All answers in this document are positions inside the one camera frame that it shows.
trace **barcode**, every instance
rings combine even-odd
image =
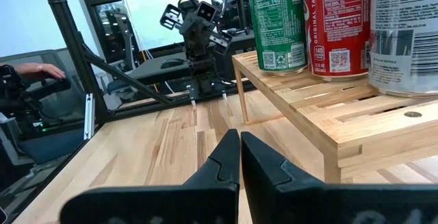
[[[350,71],[350,50],[330,51],[330,72]]]
[[[438,32],[415,35],[412,50],[411,76],[438,75]]]
[[[362,51],[361,68],[368,69],[370,67],[371,57],[370,57],[370,42],[365,42],[365,50]]]
[[[291,67],[302,66],[302,65],[306,64],[304,43],[298,43],[296,45],[292,45],[290,47],[290,51],[292,53]]]
[[[275,65],[275,52],[263,52],[263,62],[267,69],[274,69]]]

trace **desk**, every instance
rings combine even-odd
[[[256,52],[233,56],[243,73],[324,154],[325,182],[352,183],[354,176],[438,155],[438,100],[381,95],[367,79],[324,82],[307,69],[269,75]],[[237,81],[245,124],[242,82]]]
[[[246,93],[246,102],[253,118],[278,113],[259,91]],[[228,101],[199,103],[196,111],[189,105],[105,124],[14,224],[56,224],[63,204],[90,188],[181,184],[230,128],[251,132],[324,179],[322,154],[286,118],[245,125],[239,98],[233,95]],[[438,157],[433,157],[360,175],[355,182],[438,183],[437,166]],[[242,177],[240,183],[239,222],[251,224]]]
[[[167,80],[177,79],[181,77],[190,76],[190,68],[187,62],[184,62],[180,66],[173,66],[166,69],[162,69],[161,65],[165,60],[169,59],[186,59],[185,53],[176,53],[173,55],[167,55],[152,60],[147,60],[138,68],[134,69],[130,74],[130,77],[142,82],[142,84],[156,84]],[[128,84],[122,80],[114,80],[108,84],[108,93],[129,87]]]

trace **metal rod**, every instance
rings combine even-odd
[[[246,23],[244,0],[237,0],[237,15],[239,16],[240,29],[245,29],[247,23]]]
[[[96,100],[96,121],[99,124],[104,124],[110,113],[107,110],[107,106],[97,79],[94,76],[91,64],[84,60],[82,41],[80,40],[78,30],[75,24],[75,20],[68,7],[67,0],[47,0],[52,9],[53,15],[60,28],[62,37],[65,40],[68,52],[75,64],[78,76],[82,82],[85,92],[92,93]]]
[[[248,80],[243,81],[243,86],[244,86],[245,91],[251,91],[251,90],[256,89],[253,86],[253,84]],[[236,94],[237,88],[233,87],[233,88],[227,89],[226,93],[228,95]],[[222,95],[222,93],[216,93],[216,94],[211,95],[209,97],[205,97],[204,99],[201,99],[198,102],[202,103],[205,101],[214,100],[214,99],[217,99],[218,97],[221,97],[221,95]],[[112,119],[110,121],[118,121],[121,119],[131,118],[133,116],[137,116],[140,114],[148,114],[148,113],[152,113],[152,112],[166,110],[169,108],[177,108],[177,107],[183,106],[183,105],[190,105],[190,101],[191,101],[190,97],[188,95],[185,95],[181,98],[178,97],[178,98],[174,99],[172,101],[172,103],[170,103],[170,104],[163,104],[163,103],[158,103],[158,102],[154,101],[151,103],[142,103],[142,104],[138,104],[138,105],[131,106],[131,107],[119,108],[119,109],[115,110],[116,114],[112,117]]]
[[[109,55],[109,49],[108,49],[108,45],[107,42],[105,41],[105,29],[102,25],[102,22],[100,22],[99,20],[99,13],[97,12],[97,10],[91,6],[90,4],[90,0],[83,0],[85,2],[85,5],[87,7],[88,10],[88,14],[90,15],[90,19],[92,22],[92,28],[95,30],[96,32],[96,36],[100,42],[102,51],[103,51],[103,56],[105,57],[105,59],[109,59],[110,55]]]
[[[126,84],[136,88],[141,93],[148,95],[149,97],[152,97],[155,100],[160,101],[162,103],[170,103],[170,100],[167,97],[154,92],[152,89],[150,89],[148,86],[145,86],[144,84],[142,84],[138,80],[136,80],[136,79],[124,74],[124,73],[121,73],[115,67],[104,63],[104,61],[101,58],[95,56],[94,54],[92,54],[88,51],[85,51],[85,55],[86,55],[85,59],[89,63],[99,67],[100,69],[104,70],[105,72],[107,72],[107,73],[117,77],[118,79],[124,81]]]

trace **black metal frame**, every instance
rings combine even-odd
[[[74,129],[83,127],[83,118],[64,121],[61,125],[54,125],[53,127],[46,128],[45,132],[27,132],[18,136],[21,141],[31,140],[33,138],[42,138],[62,132],[68,132]]]
[[[80,33],[77,31],[76,24],[70,9],[68,8],[67,0],[48,0],[53,11],[55,19],[60,27],[63,38],[65,39],[68,51],[77,69],[79,78],[83,84],[86,93],[92,93],[96,101],[96,123],[102,125],[106,122],[125,119],[130,116],[155,112],[166,108],[174,108],[180,105],[185,105],[190,102],[190,99],[170,99],[166,96],[158,94],[151,90],[148,86],[140,83],[138,80],[121,73],[113,66],[106,64],[103,59],[99,58],[83,43]],[[116,76],[118,79],[126,82],[130,86],[138,89],[148,97],[152,97],[156,102],[140,104],[131,108],[121,108],[119,110],[108,110],[105,100],[101,95],[101,90],[92,71],[92,64],[104,70],[105,72]],[[212,95],[206,99],[214,98],[219,95]]]
[[[98,5],[103,5],[106,3],[113,3],[113,2],[117,2],[117,1],[122,1],[122,0],[84,0],[88,9],[88,13],[90,14],[90,18],[92,21],[92,24],[94,26],[94,29],[96,30],[96,34],[97,37],[99,39],[99,42],[102,46],[102,50],[104,53],[105,58],[109,58],[108,56],[108,49],[106,48],[105,45],[105,32],[103,29],[103,26],[100,22],[99,19],[99,14],[97,13],[95,7]],[[245,17],[245,12],[244,12],[244,0],[237,0],[237,13],[239,14],[239,18],[240,18],[240,29],[244,29],[247,26],[247,22],[246,22],[246,17]],[[169,50],[172,51],[172,49],[168,49],[169,47],[172,47],[173,45],[166,45],[160,48],[156,48],[156,49],[151,49],[150,52],[152,53],[152,55],[154,57],[159,57],[159,55],[155,56],[154,55],[154,51],[161,51],[161,50]]]
[[[102,128],[102,125],[96,127],[96,132]],[[22,211],[49,185],[49,183],[64,169],[65,166],[81,151],[81,149],[88,143],[89,140],[85,140],[71,155],[65,159],[60,165],[58,165],[49,175],[38,184],[38,186],[26,197],[25,201],[22,201],[15,209],[15,211],[9,215],[8,223],[12,223]]]

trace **wooden tabletop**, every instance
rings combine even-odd
[[[247,93],[248,113],[263,118],[278,110],[259,92]],[[244,125],[237,95],[228,101],[184,106],[104,125],[15,220],[55,224],[66,201],[100,186],[182,184],[207,159],[228,129],[249,131],[317,178],[322,154],[285,118]],[[355,183],[438,183],[438,157],[360,175]],[[242,178],[240,224],[252,223]]]

